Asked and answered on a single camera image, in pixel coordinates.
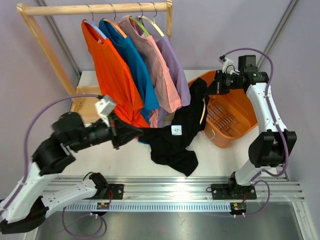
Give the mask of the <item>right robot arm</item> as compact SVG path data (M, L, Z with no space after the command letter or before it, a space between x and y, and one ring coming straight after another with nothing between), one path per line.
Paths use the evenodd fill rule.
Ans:
M248 148L247 162L231 174L227 183L212 184L209 191L213 200L255 200L255 185L262 173L276 178L286 171L297 135L288 130L274 103L273 74L258 70L255 55L239 56L237 70L226 55L220 61L222 69L216 72L208 94L227 95L231 90L243 90L252 104L259 134Z

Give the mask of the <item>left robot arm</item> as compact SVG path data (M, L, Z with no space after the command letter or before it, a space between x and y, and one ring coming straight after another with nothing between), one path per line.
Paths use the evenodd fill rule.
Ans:
M82 199L103 199L109 195L109 183L99 172L73 187L44 195L52 180L76 158L73 152L110 141L115 149L143 134L143 130L118 118L112 112L110 123L99 119L85 126L76 112L67 112L52 124L52 135L44 140L31 157L26 182L12 202L1 202L4 211L0 223L2 234L27 233L38 228L53 213Z

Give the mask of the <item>yellow hanger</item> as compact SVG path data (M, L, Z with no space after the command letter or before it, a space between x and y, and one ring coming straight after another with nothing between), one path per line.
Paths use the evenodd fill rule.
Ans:
M201 118L200 118L200 120L199 120L199 124L200 124L200 125L202 124L202 122L203 122L203 120L204 120L205 111L206 111L206 101L205 101L205 97L203 97L202 101L203 101L203 110L202 110ZM213 140L213 139L215 138L215 136L216 136L216 133L215 133L215 131L213 130L213 128L211 129L211 131L212 131L212 133L213 133L213 136L212 136L211 138L208 138L208 137L206 136L205 131L204 131L204 130L201 130L201 132L203 133L204 138L207 139L207 140L210 140L210 141Z

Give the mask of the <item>black t shirt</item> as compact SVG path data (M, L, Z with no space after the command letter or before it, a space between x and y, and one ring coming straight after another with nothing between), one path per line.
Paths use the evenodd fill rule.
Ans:
M205 95L207 83L202 78L194 80L190 87L190 104L178 109L171 125L162 128L145 128L139 140L150 145L151 160L159 165L169 166L172 169L190 176L199 162L193 150L187 150L195 136L206 128L209 96ZM205 97L206 110L200 125Z

